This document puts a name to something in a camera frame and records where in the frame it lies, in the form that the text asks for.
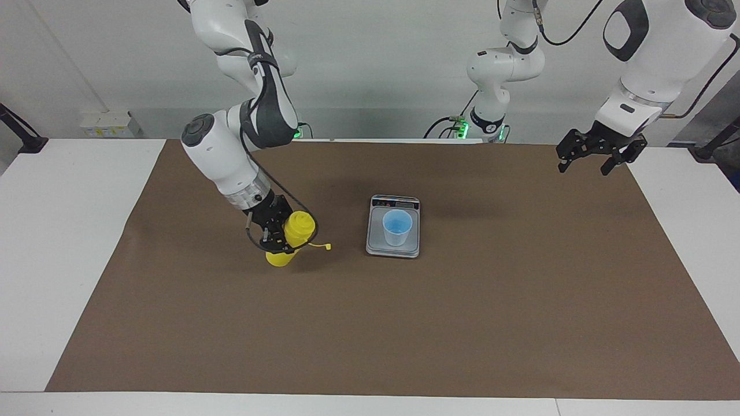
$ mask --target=white electrical box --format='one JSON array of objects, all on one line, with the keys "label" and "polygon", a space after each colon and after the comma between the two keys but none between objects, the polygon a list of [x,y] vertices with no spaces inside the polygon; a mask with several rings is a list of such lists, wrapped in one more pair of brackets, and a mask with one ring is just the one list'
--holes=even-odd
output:
[{"label": "white electrical box", "polygon": [[84,114],[80,127],[91,138],[141,137],[141,127],[128,112]]}]

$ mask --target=black metal stand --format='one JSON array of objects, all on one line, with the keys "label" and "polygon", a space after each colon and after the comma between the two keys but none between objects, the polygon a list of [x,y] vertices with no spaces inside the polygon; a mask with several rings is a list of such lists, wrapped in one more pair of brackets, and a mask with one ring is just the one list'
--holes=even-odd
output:
[{"label": "black metal stand", "polygon": [[5,123],[23,141],[23,147],[18,151],[21,153],[38,153],[46,146],[49,138],[39,135],[32,136],[16,119],[16,114],[3,104],[0,104],[0,120]]},{"label": "black metal stand", "polygon": [[715,163],[712,155],[724,142],[726,142],[733,134],[740,130],[740,117],[736,118],[735,121],[730,123],[729,126],[725,127],[715,138],[712,139],[703,147],[689,147],[691,155],[702,164]]}]

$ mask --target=cup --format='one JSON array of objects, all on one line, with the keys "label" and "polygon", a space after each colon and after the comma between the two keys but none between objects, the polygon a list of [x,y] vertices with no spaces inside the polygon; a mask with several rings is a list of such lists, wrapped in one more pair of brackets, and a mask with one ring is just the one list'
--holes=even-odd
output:
[{"label": "cup", "polygon": [[386,234],[386,243],[393,247],[402,246],[408,234],[411,232],[411,226],[414,220],[403,209],[392,209],[383,216],[383,231]]}]

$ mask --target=blue plastic cup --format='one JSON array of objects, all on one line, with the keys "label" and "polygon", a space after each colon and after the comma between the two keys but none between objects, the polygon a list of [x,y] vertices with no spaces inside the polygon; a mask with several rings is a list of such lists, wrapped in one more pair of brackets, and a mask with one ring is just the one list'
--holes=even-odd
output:
[{"label": "blue plastic cup", "polygon": [[393,247],[402,246],[408,234],[411,232],[411,226],[414,220],[403,209],[392,209],[383,216],[383,231],[386,234],[386,243]]}]

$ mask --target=white table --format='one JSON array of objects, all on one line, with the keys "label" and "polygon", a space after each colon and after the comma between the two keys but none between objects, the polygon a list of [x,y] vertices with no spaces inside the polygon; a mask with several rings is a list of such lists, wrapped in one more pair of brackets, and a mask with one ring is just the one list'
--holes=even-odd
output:
[{"label": "white table", "polygon": [[[740,415],[740,402],[43,393],[163,144],[52,140],[0,176],[0,415]],[[630,169],[740,357],[740,195],[685,150],[646,149]]]}]

